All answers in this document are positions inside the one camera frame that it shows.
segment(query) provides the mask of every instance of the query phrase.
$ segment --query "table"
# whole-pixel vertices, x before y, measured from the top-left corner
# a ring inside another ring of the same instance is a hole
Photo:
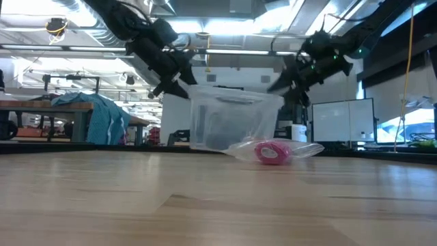
[[[65,120],[73,120],[73,136],[72,142],[85,142],[86,127],[89,119],[89,113],[92,113],[94,105],[92,102],[73,102],[67,105],[52,107],[49,101],[14,101],[0,100],[0,118],[9,118],[10,111],[22,111],[25,113],[44,114],[49,117],[56,117]],[[136,143],[141,144],[143,139],[143,127],[150,122],[141,118],[131,116],[129,121],[130,126],[137,127]],[[141,138],[138,140],[138,134],[141,133]]]
[[[435,245],[437,168],[218,154],[0,158],[2,245]]]

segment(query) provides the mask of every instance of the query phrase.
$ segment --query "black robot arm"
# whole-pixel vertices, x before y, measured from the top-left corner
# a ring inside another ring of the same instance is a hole
[[[153,23],[144,15],[140,18],[127,3],[117,0],[84,0],[102,17],[107,27],[120,40],[126,41],[128,54],[135,53],[160,77],[160,84],[153,91],[188,98],[188,94],[177,83],[178,79],[189,85],[197,84],[191,70],[190,60],[194,52],[177,49],[163,51],[178,39],[170,24],[157,19]]]
[[[385,0],[370,16],[345,33],[332,36],[325,31],[317,31],[302,44],[298,54],[284,59],[286,69],[279,79],[268,89],[273,92],[288,87],[284,94],[286,104],[310,105],[307,92],[316,83],[344,72],[346,76],[352,69],[344,55],[353,59],[364,58],[378,42],[382,32],[415,0]]]

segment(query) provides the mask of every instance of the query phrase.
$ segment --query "window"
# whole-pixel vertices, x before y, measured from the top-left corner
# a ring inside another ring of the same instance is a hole
[[[398,124],[399,117],[378,125],[378,143],[393,143],[395,141]],[[434,110],[417,109],[416,111],[405,115],[405,132],[401,122],[396,141],[398,143],[403,143],[405,137],[407,142],[414,141],[418,133],[424,137],[432,138],[435,136],[435,131]]]

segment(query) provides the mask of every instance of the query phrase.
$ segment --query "blue cloth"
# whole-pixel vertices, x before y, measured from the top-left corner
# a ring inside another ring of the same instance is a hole
[[[89,102],[94,104],[89,122],[87,142],[93,144],[118,144],[129,125],[130,115],[112,100],[98,94],[67,93],[52,100],[52,106],[68,103]]]

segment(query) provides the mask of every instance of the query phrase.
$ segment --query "pink object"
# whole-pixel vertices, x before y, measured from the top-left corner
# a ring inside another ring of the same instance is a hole
[[[286,143],[270,140],[257,144],[255,153],[264,165],[283,165],[291,157],[292,150]]]

